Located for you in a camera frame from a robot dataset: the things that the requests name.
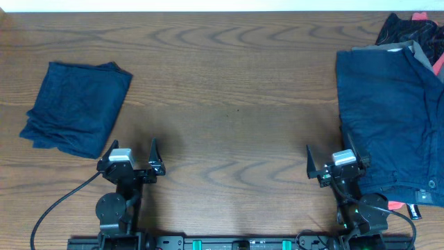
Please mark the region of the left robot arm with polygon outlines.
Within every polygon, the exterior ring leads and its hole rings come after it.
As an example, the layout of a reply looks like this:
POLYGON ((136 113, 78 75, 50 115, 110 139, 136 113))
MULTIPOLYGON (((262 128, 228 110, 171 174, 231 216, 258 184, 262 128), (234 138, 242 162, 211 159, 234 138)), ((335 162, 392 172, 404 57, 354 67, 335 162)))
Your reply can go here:
POLYGON ((138 230, 143 186, 154 184, 166 168, 152 139, 146 169, 135 169, 131 149, 119 147, 114 141, 98 161, 96 170, 104 179, 116 185, 116 191, 103 195, 96 204, 100 221, 98 249, 155 249, 156 241, 148 233, 138 230))

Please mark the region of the navy blue shorts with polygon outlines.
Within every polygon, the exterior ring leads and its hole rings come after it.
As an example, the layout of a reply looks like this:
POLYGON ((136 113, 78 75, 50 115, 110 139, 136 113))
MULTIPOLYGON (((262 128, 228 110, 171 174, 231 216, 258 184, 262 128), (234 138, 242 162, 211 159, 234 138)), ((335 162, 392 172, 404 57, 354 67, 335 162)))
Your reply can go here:
POLYGON ((443 206, 443 83, 410 49, 336 55, 343 129, 367 150, 363 193, 443 206))

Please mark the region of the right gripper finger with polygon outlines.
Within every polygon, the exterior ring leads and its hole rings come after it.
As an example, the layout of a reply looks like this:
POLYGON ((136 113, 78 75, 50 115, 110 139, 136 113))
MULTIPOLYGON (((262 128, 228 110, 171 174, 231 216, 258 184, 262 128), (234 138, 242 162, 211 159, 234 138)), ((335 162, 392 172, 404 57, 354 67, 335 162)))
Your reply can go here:
POLYGON ((326 175, 326 168, 317 170, 313 156, 311 154, 311 149, 308 144, 306 145, 306 150, 307 150, 307 177, 308 177, 308 179, 322 178, 324 175, 326 175))
POLYGON ((346 133, 346 147, 351 149, 363 169, 370 167, 370 154, 360 144, 357 144, 351 133, 346 133))

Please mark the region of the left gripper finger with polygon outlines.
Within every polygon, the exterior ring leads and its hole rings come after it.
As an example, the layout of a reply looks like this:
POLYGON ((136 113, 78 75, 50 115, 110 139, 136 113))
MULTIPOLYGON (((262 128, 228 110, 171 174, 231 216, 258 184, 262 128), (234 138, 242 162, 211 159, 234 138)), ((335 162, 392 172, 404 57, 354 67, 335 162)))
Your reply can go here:
POLYGON ((156 138, 153 138, 151 142, 148 163, 151 166, 151 169, 155 172, 156 176, 164 176, 166 174, 166 167, 160 153, 157 150, 156 138))
POLYGON ((108 150, 104 153, 104 155, 101 158, 102 162, 107 162, 109 161, 110 155, 112 153, 112 151, 114 149, 118 149, 119 148, 119 142, 118 140, 114 140, 111 144, 111 146, 108 148, 108 150))

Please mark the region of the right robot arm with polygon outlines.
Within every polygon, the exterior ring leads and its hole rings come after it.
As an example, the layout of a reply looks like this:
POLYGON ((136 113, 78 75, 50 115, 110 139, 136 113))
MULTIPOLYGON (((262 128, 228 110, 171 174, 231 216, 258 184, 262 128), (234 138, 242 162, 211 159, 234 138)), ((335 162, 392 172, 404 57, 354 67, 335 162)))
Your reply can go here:
POLYGON ((326 249, 385 249, 382 232, 388 228, 388 200, 378 194, 362 194, 358 182, 370 166, 370 154, 358 147, 351 134, 345 135, 345 149, 332 154, 332 161, 317 168, 309 145, 307 177, 322 188, 332 189, 336 199, 337 223, 343 226, 337 237, 325 242, 326 249))

